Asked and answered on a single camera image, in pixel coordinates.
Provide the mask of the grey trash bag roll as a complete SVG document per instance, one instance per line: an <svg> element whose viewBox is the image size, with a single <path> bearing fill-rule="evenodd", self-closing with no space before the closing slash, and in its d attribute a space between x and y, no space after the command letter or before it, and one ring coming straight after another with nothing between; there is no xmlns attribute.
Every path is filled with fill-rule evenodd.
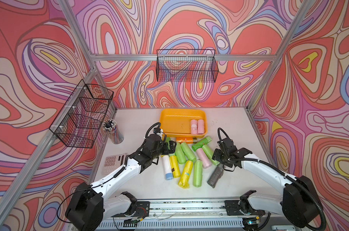
<svg viewBox="0 0 349 231"><path fill-rule="evenodd" d="M224 174L224 169L222 165L218 165L211 176L209 177L207 184L211 186L212 188L216 187L216 184L218 183L219 179L223 176Z"/></svg>

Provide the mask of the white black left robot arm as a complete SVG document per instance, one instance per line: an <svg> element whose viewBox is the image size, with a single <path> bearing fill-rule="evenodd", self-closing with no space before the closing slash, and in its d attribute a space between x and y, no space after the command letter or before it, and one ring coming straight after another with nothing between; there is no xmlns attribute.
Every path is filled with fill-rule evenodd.
<svg viewBox="0 0 349 231"><path fill-rule="evenodd" d="M123 165L106 177L88 185L81 183L71 196L65 217L79 231L94 231L100 223L116 215L137 216L137 199L129 192L111 196L127 181L150 167L154 159L173 154L176 143L151 134L143 144L125 158Z"/></svg>

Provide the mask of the orange plastic storage box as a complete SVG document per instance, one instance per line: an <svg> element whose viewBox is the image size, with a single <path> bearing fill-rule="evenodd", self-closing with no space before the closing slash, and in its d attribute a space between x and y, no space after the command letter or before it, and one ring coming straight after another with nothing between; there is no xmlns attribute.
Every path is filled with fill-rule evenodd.
<svg viewBox="0 0 349 231"><path fill-rule="evenodd" d="M203 133L191 133L191 121L203 120ZM203 138L208 132L206 113L198 109L167 108L160 115L161 129L169 137Z"/></svg>

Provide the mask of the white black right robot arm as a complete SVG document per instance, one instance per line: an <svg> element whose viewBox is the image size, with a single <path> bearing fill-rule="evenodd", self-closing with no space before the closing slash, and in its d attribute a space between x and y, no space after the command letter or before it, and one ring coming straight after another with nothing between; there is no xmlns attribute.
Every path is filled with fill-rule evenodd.
<svg viewBox="0 0 349 231"><path fill-rule="evenodd" d="M284 215L294 226L323 231L327 227L324 209L316 188L306 176L288 174L261 160L246 148L238 149L226 136L218 140L212 159L223 165L223 170L233 172L237 167L249 171L272 186L279 195L257 194L249 190L240 196L232 210L249 215L254 211Z"/></svg>

